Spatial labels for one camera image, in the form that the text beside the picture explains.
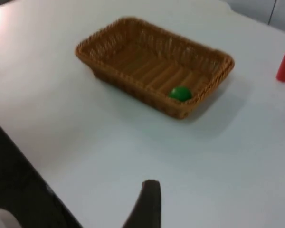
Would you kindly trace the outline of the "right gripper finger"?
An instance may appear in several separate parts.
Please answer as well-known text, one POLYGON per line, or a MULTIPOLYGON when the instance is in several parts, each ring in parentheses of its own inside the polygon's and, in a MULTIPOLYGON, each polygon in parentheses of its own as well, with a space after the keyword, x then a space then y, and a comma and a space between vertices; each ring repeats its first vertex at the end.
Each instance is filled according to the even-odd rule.
POLYGON ((160 182, 157 180, 144 181, 135 206, 123 228, 160 228, 161 200, 160 182))

